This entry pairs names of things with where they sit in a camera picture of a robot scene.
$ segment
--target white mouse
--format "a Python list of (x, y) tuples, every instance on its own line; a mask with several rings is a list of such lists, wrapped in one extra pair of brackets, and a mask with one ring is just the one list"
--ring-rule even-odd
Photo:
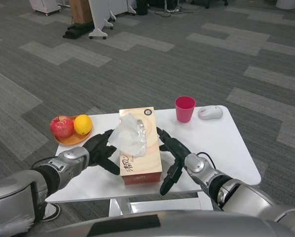
[(223, 116), (223, 110), (216, 105), (204, 106), (199, 109), (198, 116), (201, 119), (218, 119)]

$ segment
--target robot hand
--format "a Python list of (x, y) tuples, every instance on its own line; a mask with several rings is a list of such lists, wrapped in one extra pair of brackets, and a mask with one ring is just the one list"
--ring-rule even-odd
[(185, 166), (185, 158), (191, 152), (176, 138), (170, 137), (166, 131), (157, 127), (157, 133), (159, 139), (164, 143), (160, 146), (160, 150), (162, 152), (170, 152), (175, 157), (175, 162), (167, 171), (167, 176), (160, 189), (160, 194), (165, 195), (178, 182), (182, 174), (182, 169)]
[(108, 158), (116, 151), (114, 146), (107, 146), (108, 139), (113, 130), (108, 130), (104, 134), (97, 134), (91, 137), (83, 147), (89, 152), (89, 166), (100, 165), (109, 172), (119, 175), (120, 168)]

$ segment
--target white tissue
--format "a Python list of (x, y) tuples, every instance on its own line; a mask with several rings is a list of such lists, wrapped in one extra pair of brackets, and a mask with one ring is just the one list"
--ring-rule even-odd
[(129, 113), (120, 118), (120, 124), (112, 132), (109, 143), (134, 157), (145, 156), (147, 138), (142, 120)]

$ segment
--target apple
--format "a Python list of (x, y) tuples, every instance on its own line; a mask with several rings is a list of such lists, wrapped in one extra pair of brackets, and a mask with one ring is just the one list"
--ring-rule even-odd
[(74, 122), (70, 117), (60, 115), (52, 120), (50, 130), (55, 137), (67, 138), (74, 132)]

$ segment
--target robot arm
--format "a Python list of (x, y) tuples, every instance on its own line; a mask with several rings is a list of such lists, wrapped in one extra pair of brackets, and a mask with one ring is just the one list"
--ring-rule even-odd
[(295, 232), (295, 208), (277, 205), (275, 201), (260, 189), (254, 188), (244, 182), (233, 179), (227, 174), (212, 167), (206, 157), (199, 157), (181, 144), (177, 139), (171, 138), (168, 133), (158, 128), (160, 140), (166, 149), (175, 157), (176, 169), (170, 167), (167, 178), (181, 175), (185, 168), (193, 181), (199, 184), (202, 190), (225, 212), (244, 214), (268, 221), (283, 224)]
[(48, 163), (0, 180), (0, 224), (17, 216), (42, 218), (42, 204), (88, 166), (100, 165), (113, 174), (120, 169), (108, 157), (116, 150), (107, 146), (112, 130), (90, 138), (83, 147), (60, 153)]

